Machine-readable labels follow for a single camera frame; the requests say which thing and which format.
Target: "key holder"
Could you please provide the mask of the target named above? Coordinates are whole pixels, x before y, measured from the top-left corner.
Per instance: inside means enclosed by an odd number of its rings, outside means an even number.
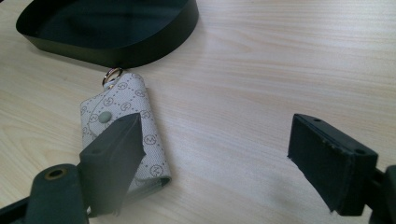
[[[1,223],[88,223],[88,217],[118,214],[124,203],[170,183],[144,80],[121,73],[111,69],[103,84],[112,87],[80,105],[80,164],[42,171],[29,198],[0,209]]]
[[[396,165],[382,173],[370,148],[321,119],[296,114],[288,157],[331,211],[361,216],[367,204],[369,223],[396,223]]]

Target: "screw hole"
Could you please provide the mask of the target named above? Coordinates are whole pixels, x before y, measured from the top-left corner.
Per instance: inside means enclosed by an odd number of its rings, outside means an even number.
[[[45,174],[45,178],[47,180],[54,180],[54,179],[61,178],[62,176],[66,175],[66,173],[67,173],[67,170],[64,168],[55,169],[55,170],[48,171]]]
[[[366,152],[364,151],[364,150],[362,150],[362,149],[355,149],[355,152],[356,153],[358,153],[358,154],[361,154],[361,155],[364,155],[364,154],[366,154]]]

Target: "key case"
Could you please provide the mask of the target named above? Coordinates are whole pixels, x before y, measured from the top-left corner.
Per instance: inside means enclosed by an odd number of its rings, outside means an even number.
[[[162,189],[171,180],[161,137],[141,76],[128,73],[103,84],[104,92],[81,103],[82,145],[83,148],[89,145],[114,120],[140,113],[147,155],[128,190],[129,201],[136,201]]]

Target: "light wood surface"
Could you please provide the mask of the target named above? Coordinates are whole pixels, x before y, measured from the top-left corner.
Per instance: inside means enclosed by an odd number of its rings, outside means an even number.
[[[0,207],[78,163],[79,104],[108,68],[36,49],[0,3]],[[326,120],[396,164],[394,1],[197,0],[190,38],[146,81],[173,182],[91,223],[367,223],[330,214],[287,159],[291,119]]]

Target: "white key case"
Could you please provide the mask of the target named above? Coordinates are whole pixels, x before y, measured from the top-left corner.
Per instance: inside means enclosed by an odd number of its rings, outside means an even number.
[[[169,166],[143,78],[127,73],[103,84],[104,92],[81,103],[82,145],[83,148],[89,145],[114,120],[140,113],[146,156],[128,190],[129,200],[135,201],[162,189],[170,182]]]

